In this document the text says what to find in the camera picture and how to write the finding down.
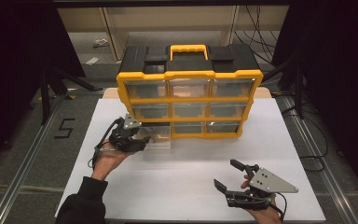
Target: gray floor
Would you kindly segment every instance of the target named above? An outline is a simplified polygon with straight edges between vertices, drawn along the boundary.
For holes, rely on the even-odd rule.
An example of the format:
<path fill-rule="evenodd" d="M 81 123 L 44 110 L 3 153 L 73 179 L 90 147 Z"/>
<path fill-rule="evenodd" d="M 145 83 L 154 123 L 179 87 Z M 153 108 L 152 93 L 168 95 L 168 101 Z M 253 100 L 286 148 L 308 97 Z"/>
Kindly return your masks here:
<path fill-rule="evenodd" d="M 113 61 L 110 48 L 94 49 L 92 47 L 95 38 L 106 38 L 106 36 L 104 34 L 71 34 L 70 36 L 87 75 L 84 79 L 98 87 L 115 87 L 119 63 Z M 239 36 L 242 41 L 250 43 L 250 40 L 246 39 L 243 33 L 239 33 Z M 269 44 L 275 44 L 275 38 L 269 32 L 263 33 L 263 36 Z M 158 42 L 160 45 L 167 45 L 178 41 L 181 41 L 180 43 L 203 41 L 210 45 L 217 44 L 213 33 L 196 34 L 191 37 L 187 33 L 164 36 L 138 33 L 131 36 L 129 44 L 150 45 Z M 233 42 L 240 43 L 240 40 L 235 36 Z M 252 47 L 263 57 L 267 58 L 267 55 L 269 55 L 255 42 L 252 43 Z M 97 57 L 100 60 L 94 65 L 84 64 L 92 57 Z M 273 68 L 263 60 L 257 60 L 260 62 L 263 71 L 267 72 Z M 279 78 L 279 76 L 276 76 L 264 83 L 263 86 L 269 88 L 271 92 L 279 92 L 277 88 Z M 9 210 L 5 223 L 54 223 L 54 213 L 72 172 L 93 110 L 103 94 L 102 91 L 84 91 L 69 81 L 65 83 L 69 89 L 74 89 L 69 93 L 73 97 L 65 97 L 61 100 L 60 98 L 54 99 L 53 92 L 50 93 L 51 102 L 57 106 L 57 112 L 46 129 L 46 136 L 42 139 L 38 154 L 22 183 L 20 193 Z M 279 96 L 276 97 L 276 101 L 283 111 L 291 105 L 293 97 Z M 303 111 L 306 117 L 303 121 L 298 121 L 297 117 L 294 116 L 285 117 L 284 120 L 299 156 L 310 155 L 313 148 L 324 152 L 328 147 L 328 154 L 324 157 L 327 169 L 321 172 L 307 172 L 315 195 L 327 218 L 325 223 L 350 223 L 349 219 L 343 216 L 345 211 L 348 210 L 344 209 L 343 213 L 342 206 L 337 203 L 345 199 L 352 209 L 350 216 L 355 216 L 358 220 L 358 179 L 347 164 L 346 159 L 339 155 L 339 148 L 318 116 L 317 111 L 313 108 L 306 93 L 303 96 L 303 103 Z M 35 95 L 31 106 L 33 109 L 30 109 L 23 116 L 16 131 L 8 139 L 11 148 L 3 148 L 0 151 L 0 201 L 21 167 L 27 152 L 34 146 L 34 139 L 42 127 L 40 125 L 42 105 L 39 93 Z M 67 134 L 67 131 L 59 130 L 63 119 L 70 119 L 65 122 L 65 125 L 73 128 L 71 135 L 69 138 L 55 138 Z M 307 136 L 301 132 L 301 125 L 305 125 L 304 127 L 309 130 L 314 142 L 311 146 L 305 141 Z M 307 169 L 318 168 L 318 164 L 315 160 L 303 160 L 303 165 Z M 332 174 L 335 183 L 337 183 L 336 188 L 342 191 L 343 198 L 337 199 L 335 192 L 329 187 L 328 179 L 326 181 L 325 178 L 328 173 Z"/>

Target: plastic drawer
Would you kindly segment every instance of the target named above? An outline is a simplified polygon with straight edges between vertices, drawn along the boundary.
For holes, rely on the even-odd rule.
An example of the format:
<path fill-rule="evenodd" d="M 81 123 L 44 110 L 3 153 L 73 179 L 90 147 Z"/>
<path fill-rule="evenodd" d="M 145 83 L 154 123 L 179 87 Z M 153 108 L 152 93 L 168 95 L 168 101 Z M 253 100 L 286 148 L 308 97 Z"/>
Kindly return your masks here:
<path fill-rule="evenodd" d="M 168 104 L 134 104 L 132 109 L 136 118 L 164 119 L 168 117 Z"/>
<path fill-rule="evenodd" d="M 213 81 L 213 97 L 249 96 L 254 78 L 215 79 Z"/>
<path fill-rule="evenodd" d="M 145 123 L 138 133 L 134 136 L 135 139 L 143 139 L 150 136 L 150 141 L 146 148 L 170 148 L 171 147 L 171 127 L 170 123 Z"/>
<path fill-rule="evenodd" d="M 175 122 L 172 126 L 175 133 L 202 133 L 204 122 Z"/>
<path fill-rule="evenodd" d="M 172 97 L 206 97 L 209 79 L 177 78 L 170 81 Z"/>
<path fill-rule="evenodd" d="M 207 133 L 236 133 L 239 126 L 239 121 L 208 122 L 206 131 Z"/>
<path fill-rule="evenodd" d="M 162 81 L 125 81 L 128 95 L 132 99 L 164 98 L 167 96 L 165 80 Z"/>
<path fill-rule="evenodd" d="M 204 118 L 207 103 L 172 103 L 173 118 Z"/>
<path fill-rule="evenodd" d="M 209 116 L 211 118 L 240 118 L 245 107 L 246 102 L 210 103 Z"/>

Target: hand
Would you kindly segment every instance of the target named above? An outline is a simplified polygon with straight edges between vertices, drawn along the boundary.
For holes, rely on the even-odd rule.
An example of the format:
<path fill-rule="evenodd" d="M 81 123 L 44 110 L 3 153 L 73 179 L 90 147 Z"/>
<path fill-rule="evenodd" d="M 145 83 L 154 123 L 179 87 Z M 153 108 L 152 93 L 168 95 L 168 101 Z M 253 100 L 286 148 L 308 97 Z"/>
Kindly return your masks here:
<path fill-rule="evenodd" d="M 103 148 L 115 148 L 109 143 L 108 139 L 103 141 Z M 104 181 L 111 171 L 116 169 L 127 157 L 135 154 L 134 152 L 122 152 L 119 150 L 103 151 L 98 155 L 95 162 L 94 172 L 91 178 Z"/>
<path fill-rule="evenodd" d="M 241 184 L 242 189 L 246 189 L 249 187 L 249 176 L 245 175 L 245 181 Z M 268 207 L 266 210 L 254 211 L 249 209 L 244 209 L 249 212 L 252 217 L 255 218 L 255 221 L 259 224 L 282 224 L 281 219 L 279 217 L 279 213 L 275 211 L 273 208 Z"/>

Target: metal bracket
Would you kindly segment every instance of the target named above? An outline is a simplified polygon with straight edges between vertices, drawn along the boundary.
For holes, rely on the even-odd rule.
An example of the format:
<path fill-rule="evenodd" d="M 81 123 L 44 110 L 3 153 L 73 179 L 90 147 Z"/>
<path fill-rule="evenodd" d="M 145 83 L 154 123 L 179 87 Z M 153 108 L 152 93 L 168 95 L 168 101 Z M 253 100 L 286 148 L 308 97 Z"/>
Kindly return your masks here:
<path fill-rule="evenodd" d="M 126 118 L 124 119 L 124 129 L 133 129 L 139 128 L 142 126 L 142 122 L 138 122 L 135 118 L 133 118 L 130 114 L 126 114 Z"/>
<path fill-rule="evenodd" d="M 249 183 L 250 186 L 263 190 L 268 193 L 297 193 L 298 188 L 288 183 L 284 179 L 273 174 L 271 171 L 266 168 L 260 167 L 260 169 L 255 173 L 255 176 L 252 178 Z"/>

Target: black stand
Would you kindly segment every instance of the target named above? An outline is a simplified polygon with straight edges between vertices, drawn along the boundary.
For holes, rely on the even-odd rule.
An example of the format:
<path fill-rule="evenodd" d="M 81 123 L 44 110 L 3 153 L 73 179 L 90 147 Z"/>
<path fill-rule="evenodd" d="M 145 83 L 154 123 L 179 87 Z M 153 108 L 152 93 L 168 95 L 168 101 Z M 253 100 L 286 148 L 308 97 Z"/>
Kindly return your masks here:
<path fill-rule="evenodd" d="M 42 71 L 41 78 L 40 78 L 40 90 L 42 95 L 42 106 L 43 106 L 43 118 L 42 124 L 48 120 L 50 116 L 50 102 L 48 96 L 48 86 L 50 86 L 56 95 L 65 95 L 68 92 L 68 89 L 62 82 L 61 77 L 65 77 L 75 84 L 85 88 L 88 91 L 101 91 L 103 88 L 96 88 L 89 83 L 74 77 L 65 71 L 61 70 L 57 67 L 50 67 L 45 68 Z"/>
<path fill-rule="evenodd" d="M 20 32 L 25 38 L 26 43 L 28 43 L 30 49 L 33 51 L 34 56 L 40 62 L 41 65 L 41 75 L 40 75 L 40 90 L 42 95 L 42 106 L 43 106 L 43 119 L 42 125 L 48 120 L 50 115 L 50 103 L 48 97 L 48 86 L 50 86 L 56 95 L 65 95 L 68 90 L 62 82 L 63 78 L 67 78 L 70 81 L 78 84 L 79 86 L 85 88 L 89 91 L 101 91 L 103 88 L 95 88 L 94 86 L 90 85 L 89 83 L 70 75 L 66 71 L 62 70 L 61 68 L 54 66 L 52 64 L 52 58 L 54 56 L 51 53 L 45 52 L 38 47 L 39 43 L 35 41 L 35 37 L 33 34 L 33 29 L 26 27 L 25 22 L 21 20 L 20 16 L 16 13 L 25 13 L 24 8 L 21 4 L 14 3 L 13 5 L 9 4 L 7 6 L 7 12 L 11 13 L 13 20 L 17 23 Z"/>
<path fill-rule="evenodd" d="M 333 1 L 324 0 L 321 3 L 320 9 L 315 12 L 314 16 L 310 20 L 310 24 L 304 29 L 304 32 L 289 59 L 269 73 L 265 74 L 263 78 L 263 82 L 265 82 L 268 79 L 275 77 L 280 72 L 283 72 L 283 76 L 279 83 L 281 90 L 287 90 L 293 82 L 296 83 L 295 110 L 301 119 L 304 118 L 301 102 L 303 90 L 303 74 L 301 71 L 301 62 L 305 60 L 307 56 L 306 49 L 310 42 L 311 35 L 315 36 L 314 33 L 318 32 L 316 29 L 317 25 L 322 24 L 324 16 L 329 14 L 328 9 L 331 7 L 327 7 L 326 4 L 333 4 L 330 2 Z"/>

